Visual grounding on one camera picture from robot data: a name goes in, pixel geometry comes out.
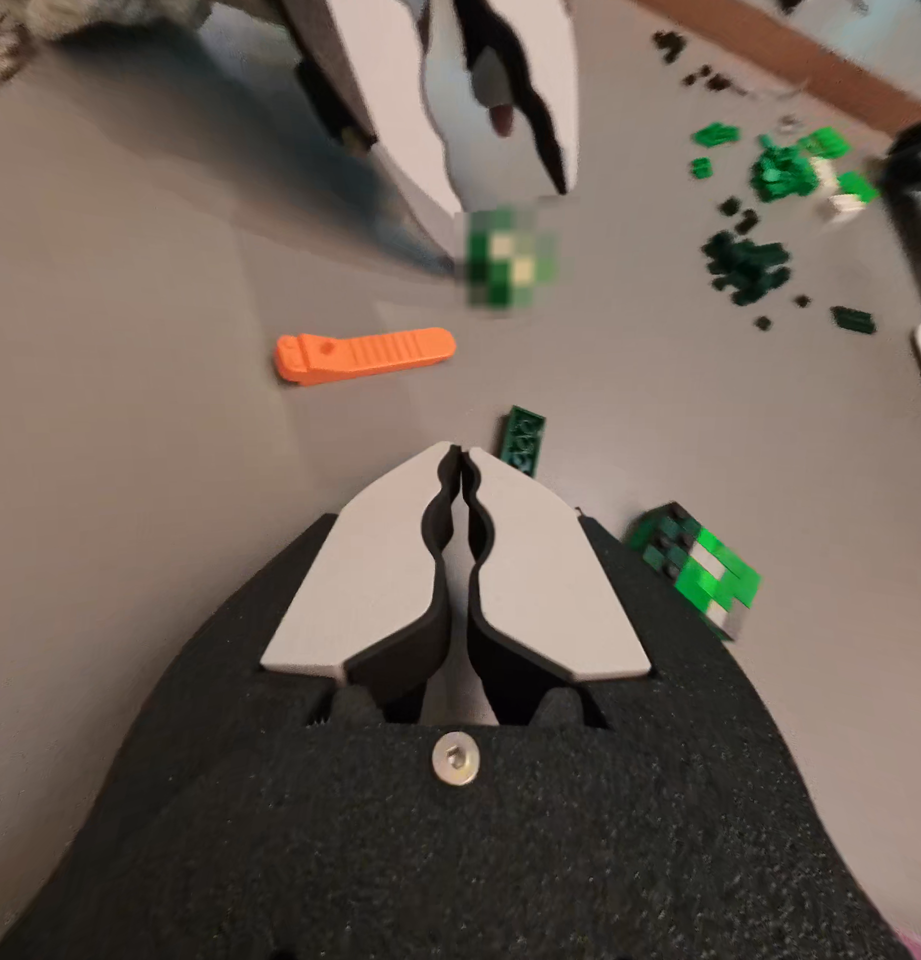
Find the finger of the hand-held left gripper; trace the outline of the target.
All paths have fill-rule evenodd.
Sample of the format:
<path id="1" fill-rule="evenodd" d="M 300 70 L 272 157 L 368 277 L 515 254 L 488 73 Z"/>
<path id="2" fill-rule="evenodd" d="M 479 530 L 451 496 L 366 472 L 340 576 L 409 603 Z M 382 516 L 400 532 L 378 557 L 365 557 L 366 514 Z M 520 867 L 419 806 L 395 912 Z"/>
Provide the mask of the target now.
<path id="1" fill-rule="evenodd" d="M 514 106 L 559 196 L 579 168 L 578 51 L 570 2 L 462 1 L 460 31 L 476 102 Z"/>
<path id="2" fill-rule="evenodd" d="M 456 4 L 327 5 L 376 138 L 372 155 L 422 234 L 459 262 L 474 193 L 476 102 Z"/>

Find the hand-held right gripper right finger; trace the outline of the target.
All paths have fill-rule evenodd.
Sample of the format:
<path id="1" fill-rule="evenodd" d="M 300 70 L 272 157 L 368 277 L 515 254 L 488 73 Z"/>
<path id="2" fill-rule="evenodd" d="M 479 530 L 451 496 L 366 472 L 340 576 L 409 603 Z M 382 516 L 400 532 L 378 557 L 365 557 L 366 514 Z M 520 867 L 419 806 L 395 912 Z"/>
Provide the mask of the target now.
<path id="1" fill-rule="evenodd" d="M 639 680 L 652 665 L 582 524 L 539 481 L 473 447 L 466 647 L 503 726 L 606 727 L 592 683 Z"/>

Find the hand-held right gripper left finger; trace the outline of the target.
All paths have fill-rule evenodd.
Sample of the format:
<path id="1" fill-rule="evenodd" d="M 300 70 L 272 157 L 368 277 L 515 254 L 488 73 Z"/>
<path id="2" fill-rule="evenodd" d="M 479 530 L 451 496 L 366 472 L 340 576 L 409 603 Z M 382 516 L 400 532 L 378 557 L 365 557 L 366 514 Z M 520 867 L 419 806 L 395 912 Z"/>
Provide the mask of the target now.
<path id="1" fill-rule="evenodd" d="M 437 442 L 339 512 L 260 659 L 267 671 L 367 689 L 387 720 L 415 723 L 451 642 L 443 550 L 462 450 Z"/>

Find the dark green lego plate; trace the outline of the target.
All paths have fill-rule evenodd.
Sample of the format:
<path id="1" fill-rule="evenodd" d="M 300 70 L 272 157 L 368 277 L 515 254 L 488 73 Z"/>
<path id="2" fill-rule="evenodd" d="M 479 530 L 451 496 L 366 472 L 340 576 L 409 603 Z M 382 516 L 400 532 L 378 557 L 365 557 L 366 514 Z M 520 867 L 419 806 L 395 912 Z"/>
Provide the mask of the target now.
<path id="1" fill-rule="evenodd" d="M 513 404 L 503 419 L 498 459 L 520 474 L 536 479 L 546 427 L 544 415 Z"/>

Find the pile of dark green bricks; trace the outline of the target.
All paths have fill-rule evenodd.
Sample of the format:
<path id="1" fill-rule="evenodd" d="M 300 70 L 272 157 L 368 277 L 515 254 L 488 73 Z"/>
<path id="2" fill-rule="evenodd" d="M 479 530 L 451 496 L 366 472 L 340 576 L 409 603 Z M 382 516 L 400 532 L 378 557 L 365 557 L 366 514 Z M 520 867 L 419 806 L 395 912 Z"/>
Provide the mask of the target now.
<path id="1" fill-rule="evenodd" d="M 711 277 L 709 284 L 718 292 L 729 292 L 734 306 L 759 304 L 790 282 L 790 251 L 780 242 L 757 243 L 751 239 L 759 216 L 753 208 L 744 207 L 741 198 L 727 197 L 717 204 L 717 210 L 736 222 L 731 228 L 712 234 L 699 248 Z M 877 332 L 875 317 L 869 311 L 835 304 L 829 307 L 829 314 L 840 330 L 868 336 Z"/>

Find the person's left forearm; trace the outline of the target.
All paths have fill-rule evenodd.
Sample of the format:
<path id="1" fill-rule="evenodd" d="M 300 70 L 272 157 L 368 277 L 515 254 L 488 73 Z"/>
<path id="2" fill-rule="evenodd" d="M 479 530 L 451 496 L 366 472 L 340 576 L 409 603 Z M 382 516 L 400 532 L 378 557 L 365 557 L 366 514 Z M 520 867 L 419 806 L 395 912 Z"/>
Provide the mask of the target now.
<path id="1" fill-rule="evenodd" d="M 104 27 L 198 29 L 213 6 L 210 1 L 0 1 L 0 89 L 24 67 L 35 44 Z"/>

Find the green cube lego model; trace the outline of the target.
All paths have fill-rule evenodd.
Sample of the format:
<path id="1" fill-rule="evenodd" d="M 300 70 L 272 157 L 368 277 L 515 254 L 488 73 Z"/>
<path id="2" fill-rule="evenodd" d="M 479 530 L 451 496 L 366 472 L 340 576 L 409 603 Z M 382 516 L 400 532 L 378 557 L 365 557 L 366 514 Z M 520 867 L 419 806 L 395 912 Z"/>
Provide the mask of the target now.
<path id="1" fill-rule="evenodd" d="M 736 642 L 761 575 L 676 502 L 645 510 L 622 542 L 684 597 L 724 642 Z"/>

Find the row of small black pieces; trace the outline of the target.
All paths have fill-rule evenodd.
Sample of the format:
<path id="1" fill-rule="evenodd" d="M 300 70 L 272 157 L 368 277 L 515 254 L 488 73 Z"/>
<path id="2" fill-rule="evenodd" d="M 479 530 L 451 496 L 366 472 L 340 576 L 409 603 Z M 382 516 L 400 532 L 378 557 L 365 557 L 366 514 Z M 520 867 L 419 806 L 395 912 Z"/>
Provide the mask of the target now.
<path id="1" fill-rule="evenodd" d="M 738 78 L 703 57 L 695 56 L 693 41 L 687 34 L 679 30 L 656 30 L 650 35 L 650 43 L 663 66 L 681 69 L 679 83 L 684 88 L 718 94 L 731 93 L 740 97 L 749 94 Z"/>

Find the orange brick separator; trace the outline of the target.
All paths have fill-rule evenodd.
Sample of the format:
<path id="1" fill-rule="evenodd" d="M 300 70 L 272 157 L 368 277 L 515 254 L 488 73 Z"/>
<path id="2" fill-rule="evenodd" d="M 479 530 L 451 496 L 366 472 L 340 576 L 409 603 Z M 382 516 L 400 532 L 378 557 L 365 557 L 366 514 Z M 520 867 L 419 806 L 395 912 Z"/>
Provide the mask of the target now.
<path id="1" fill-rule="evenodd" d="M 435 366 L 456 349 L 454 336 L 440 327 L 348 339 L 284 335 L 275 344 L 273 364 L 287 383 L 314 387 Z"/>

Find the pile of bright green bricks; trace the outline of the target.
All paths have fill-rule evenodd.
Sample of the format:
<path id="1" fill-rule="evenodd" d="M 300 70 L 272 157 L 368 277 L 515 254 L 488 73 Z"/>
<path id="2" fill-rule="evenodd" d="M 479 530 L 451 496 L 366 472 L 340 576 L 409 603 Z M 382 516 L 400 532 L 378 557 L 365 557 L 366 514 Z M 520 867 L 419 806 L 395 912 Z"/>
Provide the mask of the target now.
<path id="1" fill-rule="evenodd" d="M 749 184 L 763 203 L 793 196 L 823 201 L 831 195 L 818 191 L 809 158 L 829 160 L 837 169 L 836 162 L 851 151 L 848 141 L 832 126 L 818 128 L 787 145 L 768 134 L 759 135 L 756 141 L 759 153 L 750 168 Z M 878 188 L 860 172 L 838 171 L 838 182 L 838 194 L 855 194 L 868 205 L 879 197 Z"/>

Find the black headband device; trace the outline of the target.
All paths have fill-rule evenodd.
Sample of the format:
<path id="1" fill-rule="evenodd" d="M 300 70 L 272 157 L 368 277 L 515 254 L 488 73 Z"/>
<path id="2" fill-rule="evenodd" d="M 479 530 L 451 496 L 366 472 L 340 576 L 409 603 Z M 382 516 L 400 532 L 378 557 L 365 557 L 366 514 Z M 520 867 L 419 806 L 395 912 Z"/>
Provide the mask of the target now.
<path id="1" fill-rule="evenodd" d="M 881 186 L 888 190 L 921 189 L 921 122 L 899 132 L 886 151 Z"/>

